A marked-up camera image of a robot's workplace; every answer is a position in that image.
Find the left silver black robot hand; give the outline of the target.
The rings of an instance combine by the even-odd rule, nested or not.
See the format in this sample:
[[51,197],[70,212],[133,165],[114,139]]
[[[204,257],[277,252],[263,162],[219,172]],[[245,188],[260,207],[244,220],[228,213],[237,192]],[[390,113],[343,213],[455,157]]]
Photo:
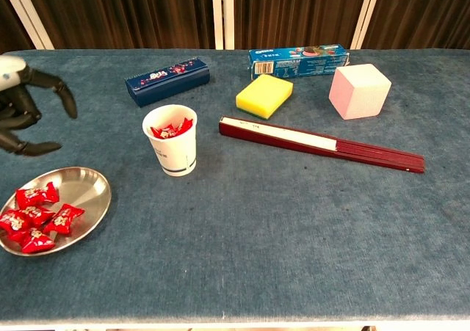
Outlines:
[[26,142],[13,133],[34,125],[42,117],[28,85],[55,92],[70,118],[76,119],[78,112],[72,92],[60,77],[34,69],[20,57],[1,55],[1,149],[16,155],[41,156],[59,150],[61,144]]

